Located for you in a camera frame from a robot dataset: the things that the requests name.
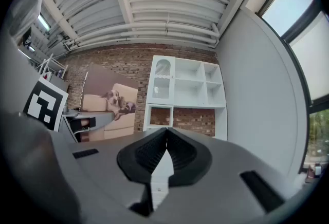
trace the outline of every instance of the dog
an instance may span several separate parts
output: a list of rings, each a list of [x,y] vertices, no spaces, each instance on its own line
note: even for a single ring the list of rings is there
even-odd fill
[[[136,111],[135,103],[126,102],[123,96],[119,96],[117,90],[110,90],[101,97],[107,99],[106,109],[114,112],[115,121],[119,120],[123,115],[133,114]]]

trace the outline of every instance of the cubby shelf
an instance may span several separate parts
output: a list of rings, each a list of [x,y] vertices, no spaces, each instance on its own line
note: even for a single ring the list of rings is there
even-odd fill
[[[162,128],[162,127],[171,127],[169,125],[160,125],[160,124],[150,124],[147,126],[148,129]]]
[[[170,109],[170,125],[150,124],[152,107]],[[144,130],[172,127],[173,108],[215,110],[215,137],[226,140],[227,112],[220,66],[195,60],[153,56]]]

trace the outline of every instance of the dog poster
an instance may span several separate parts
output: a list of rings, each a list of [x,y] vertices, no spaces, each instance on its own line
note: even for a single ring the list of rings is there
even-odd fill
[[[81,135],[81,141],[97,141],[134,133],[138,83],[114,71],[92,64],[85,79],[81,112],[112,112],[113,121]]]

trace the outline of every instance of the ceiling light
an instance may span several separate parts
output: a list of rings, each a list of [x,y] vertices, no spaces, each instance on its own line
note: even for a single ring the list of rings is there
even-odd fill
[[[27,57],[27,58],[29,58],[29,59],[31,60],[31,58],[30,58],[28,55],[26,55],[24,52],[22,52],[20,49],[19,49],[19,52],[20,52],[21,54],[23,54],[25,57]]]
[[[41,22],[41,24],[45,27],[47,31],[50,30],[50,26],[47,24],[47,22],[41,15],[38,16],[38,20]]]

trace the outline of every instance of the window frame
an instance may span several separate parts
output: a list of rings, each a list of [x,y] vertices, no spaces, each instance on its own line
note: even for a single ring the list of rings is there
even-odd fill
[[[262,18],[273,2],[274,0],[266,0],[257,15]],[[321,1],[313,0],[299,19],[284,34],[282,34],[281,38],[287,43],[292,42],[308,27],[321,11],[324,11]]]
[[[308,142],[309,142],[309,127],[310,127],[309,116],[310,114],[329,109],[329,94],[321,98],[315,99],[313,101],[311,100],[303,69],[301,68],[299,61],[289,44],[295,38],[297,38],[313,22],[313,20],[319,15],[321,11],[323,11],[324,13],[325,11],[320,0],[313,0],[312,3],[309,5],[309,7],[305,10],[305,12],[299,17],[299,19],[282,36],[279,36],[277,32],[267,23],[267,21],[263,19],[263,15],[267,11],[267,9],[272,5],[273,1],[274,0],[266,0],[263,6],[260,8],[260,10],[256,13],[256,15],[259,16],[270,27],[270,29],[277,35],[279,40],[286,48],[296,68],[296,71],[298,73],[303,88],[305,105],[306,105],[306,115],[307,115],[307,129],[306,129],[307,133],[306,133],[304,155],[299,169],[299,173],[301,173],[301,172],[305,172],[303,165],[306,158]]]

